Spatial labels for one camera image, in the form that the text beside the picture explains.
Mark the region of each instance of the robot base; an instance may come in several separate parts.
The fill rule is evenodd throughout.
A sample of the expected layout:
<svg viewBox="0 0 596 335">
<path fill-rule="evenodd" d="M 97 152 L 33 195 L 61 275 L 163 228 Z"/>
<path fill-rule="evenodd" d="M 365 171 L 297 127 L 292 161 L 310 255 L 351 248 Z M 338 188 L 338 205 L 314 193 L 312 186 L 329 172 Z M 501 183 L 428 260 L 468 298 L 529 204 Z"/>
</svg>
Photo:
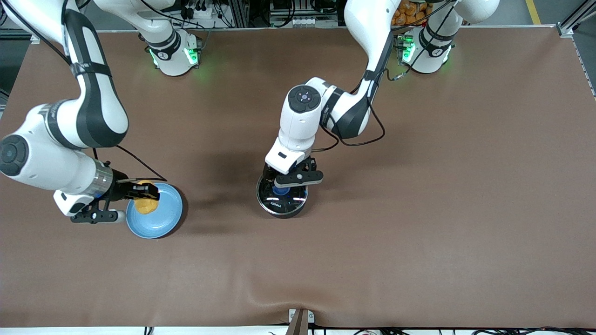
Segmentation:
<svg viewBox="0 0 596 335">
<path fill-rule="evenodd" d="M 278 219 L 296 216 L 304 209 L 308 198 L 308 186 L 277 188 L 273 182 L 259 178 L 257 182 L 257 199 L 263 209 Z"/>
<path fill-rule="evenodd" d="M 186 74 L 191 69 L 198 69 L 201 62 L 203 40 L 186 31 L 179 30 L 182 45 L 172 54 L 170 60 L 162 60 L 150 51 L 156 69 L 165 75 L 178 77 Z"/>
<path fill-rule="evenodd" d="M 142 238 L 161 238 L 170 234 L 178 226 L 184 211 L 182 196 L 169 184 L 155 183 L 159 189 L 159 204 L 157 209 L 149 214 L 141 214 L 135 207 L 133 200 L 126 208 L 126 223 L 128 228 Z"/>
<path fill-rule="evenodd" d="M 442 50 L 438 49 L 438 52 L 441 52 L 441 55 L 438 57 L 431 57 L 429 52 L 423 50 L 423 47 L 420 43 L 420 32 L 424 28 L 414 28 L 412 31 L 407 33 L 406 35 L 411 35 L 414 43 L 416 45 L 415 50 L 412 52 L 411 56 L 409 57 L 408 61 L 400 60 L 401 63 L 407 67 L 412 68 L 412 71 L 416 73 L 421 73 L 427 75 L 429 73 L 433 73 L 438 71 L 443 64 L 447 62 L 447 58 L 449 52 L 451 51 L 451 46 L 443 52 Z"/>
</svg>

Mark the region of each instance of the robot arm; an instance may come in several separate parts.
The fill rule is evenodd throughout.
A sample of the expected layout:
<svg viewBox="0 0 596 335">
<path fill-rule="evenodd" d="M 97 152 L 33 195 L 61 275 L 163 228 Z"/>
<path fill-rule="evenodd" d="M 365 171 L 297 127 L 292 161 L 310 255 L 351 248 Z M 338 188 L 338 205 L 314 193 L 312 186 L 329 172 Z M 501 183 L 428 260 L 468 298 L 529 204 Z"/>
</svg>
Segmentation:
<svg viewBox="0 0 596 335">
<path fill-rule="evenodd" d="M 313 78 L 292 88 L 281 112 L 278 138 L 265 158 L 268 166 L 283 175 L 290 173 L 310 155 L 319 125 L 342 139 L 357 137 L 364 131 L 370 116 L 369 102 L 374 99 L 391 55 L 391 19 L 399 2 L 348 0 L 344 12 L 346 26 L 368 56 L 360 87 L 355 94 L 350 94 L 320 78 Z M 287 187 L 280 182 L 282 179 L 283 176 L 276 179 L 277 187 Z M 316 180 L 301 184 L 321 181 L 322 174 Z"/>
<path fill-rule="evenodd" d="M 173 6 L 175 0 L 95 0 L 105 12 L 112 13 L 135 27 L 149 45 L 155 65 L 168 76 L 180 76 L 198 65 L 197 37 L 174 29 L 165 18 L 143 18 L 139 13 Z"/>
<path fill-rule="evenodd" d="M 68 51 L 80 96 L 32 108 L 23 125 L 0 142 L 0 171 L 18 182 L 55 190 L 54 200 L 67 216 L 75 216 L 98 199 L 119 200 L 133 194 L 158 198 L 149 187 L 137 192 L 136 184 L 118 183 L 126 175 L 81 151 L 120 143 L 128 130 L 128 117 L 95 29 L 74 0 L 67 1 L 64 17 L 63 0 L 47 0 L 43 5 L 34 0 L 2 3 L 14 22 Z M 116 211 L 110 214 L 113 220 L 108 221 L 123 218 Z"/>
</svg>

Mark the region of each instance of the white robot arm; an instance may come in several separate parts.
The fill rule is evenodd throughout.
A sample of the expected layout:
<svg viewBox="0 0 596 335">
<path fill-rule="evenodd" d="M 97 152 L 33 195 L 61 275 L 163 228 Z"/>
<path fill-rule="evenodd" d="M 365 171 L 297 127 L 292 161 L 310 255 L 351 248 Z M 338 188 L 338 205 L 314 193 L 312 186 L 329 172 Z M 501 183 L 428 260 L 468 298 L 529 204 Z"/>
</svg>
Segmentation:
<svg viewBox="0 0 596 335">
<path fill-rule="evenodd" d="M 200 50 L 197 37 L 182 29 L 174 29 L 166 18 L 148 19 L 139 13 L 151 8 L 161 10 L 175 0 L 95 0 L 105 12 L 126 20 L 135 27 L 149 45 L 155 65 L 168 76 L 180 76 L 198 64 Z"/>
<path fill-rule="evenodd" d="M 2 0 L 2 4 L 24 29 L 62 44 L 70 56 L 80 96 L 32 108 L 23 125 L 0 142 L 0 171 L 18 182 L 54 190 L 62 213 L 74 218 L 98 200 L 159 198 L 152 185 L 119 182 L 127 179 L 126 175 L 81 151 L 119 144 L 128 130 L 128 117 L 114 90 L 95 29 L 75 1 L 67 0 L 64 8 L 63 0 L 43 4 Z M 122 212 L 105 214 L 103 222 L 124 218 Z"/>
<path fill-rule="evenodd" d="M 438 30 L 453 5 L 457 5 L 455 10 L 461 11 L 469 20 L 482 20 L 494 12 L 499 0 L 448 2 L 452 5 L 445 6 L 442 9 L 444 13 L 431 16 L 427 28 L 436 26 Z M 257 186 L 259 202 L 270 214 L 279 218 L 297 214 L 306 201 L 306 187 L 322 182 L 323 174 L 316 169 L 315 159 L 311 158 L 319 125 L 340 139 L 354 138 L 364 131 L 371 113 L 370 105 L 393 48 L 394 36 L 390 25 L 399 3 L 400 0 L 348 0 L 346 3 L 346 26 L 368 56 L 366 71 L 354 94 L 315 77 L 295 86 L 286 96 L 281 111 L 280 131 L 265 157 L 263 176 Z M 450 21 L 446 20 L 448 24 L 440 26 L 441 33 L 446 27 L 459 29 L 462 18 L 454 14 L 449 15 Z M 449 48 L 452 37 L 447 40 L 435 34 L 435 39 L 441 45 L 449 41 Z M 419 62 L 423 63 L 425 59 L 421 57 Z M 302 196 L 295 196 L 296 192 L 291 191 L 291 188 L 301 188 L 299 194 Z"/>
</svg>

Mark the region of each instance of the black button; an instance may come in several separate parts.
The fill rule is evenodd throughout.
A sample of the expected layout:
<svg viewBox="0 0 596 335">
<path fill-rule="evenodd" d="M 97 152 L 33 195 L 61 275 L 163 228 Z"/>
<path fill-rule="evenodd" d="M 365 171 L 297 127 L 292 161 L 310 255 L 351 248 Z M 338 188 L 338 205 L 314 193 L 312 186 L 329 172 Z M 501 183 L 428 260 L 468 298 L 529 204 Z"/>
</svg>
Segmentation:
<svg viewBox="0 0 596 335">
<path fill-rule="evenodd" d="M 302 104 L 300 101 L 290 101 L 290 108 L 296 112 L 304 112 L 306 110 L 306 105 Z"/>
<path fill-rule="evenodd" d="M 17 161 L 20 163 L 24 163 L 26 156 L 27 156 L 27 147 L 24 142 L 19 142 L 17 144 Z"/>
<path fill-rule="evenodd" d="M 14 177 L 21 172 L 21 169 L 15 163 L 2 164 L 0 165 L 0 170 L 2 173 L 10 177 Z"/>
<path fill-rule="evenodd" d="M 17 147 L 14 144 L 5 144 L 2 146 L 2 161 L 12 163 L 17 158 Z"/>
<path fill-rule="evenodd" d="M 85 207 L 84 203 L 76 203 L 70 208 L 70 213 L 78 213 L 83 207 Z"/>
<path fill-rule="evenodd" d="M 318 95 L 315 95 L 313 97 L 312 101 L 308 104 L 308 108 L 314 109 L 319 105 L 320 102 L 321 102 L 321 98 Z"/>
</svg>

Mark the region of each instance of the green led light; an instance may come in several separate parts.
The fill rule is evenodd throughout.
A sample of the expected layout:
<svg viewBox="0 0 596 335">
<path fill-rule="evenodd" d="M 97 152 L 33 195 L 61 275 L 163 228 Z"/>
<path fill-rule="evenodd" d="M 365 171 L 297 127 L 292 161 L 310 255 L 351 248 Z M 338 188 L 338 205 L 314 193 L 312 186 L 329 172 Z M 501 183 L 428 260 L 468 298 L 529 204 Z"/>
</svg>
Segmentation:
<svg viewBox="0 0 596 335">
<path fill-rule="evenodd" d="M 409 62 L 412 60 L 412 56 L 414 55 L 414 50 L 416 50 L 416 43 L 411 43 L 406 50 L 403 51 L 403 61 Z"/>
<path fill-rule="evenodd" d="M 195 65 L 198 62 L 198 55 L 197 55 L 197 50 L 196 49 L 186 49 L 184 48 L 184 53 L 187 55 L 188 61 L 192 64 Z"/>
<path fill-rule="evenodd" d="M 157 66 L 157 60 L 155 59 L 155 55 L 153 54 L 153 51 L 151 49 L 149 49 L 149 53 L 151 54 L 151 58 L 153 58 L 153 64 Z"/>
<path fill-rule="evenodd" d="M 412 42 L 414 40 L 414 37 L 412 35 L 399 35 L 398 40 Z"/>
</svg>

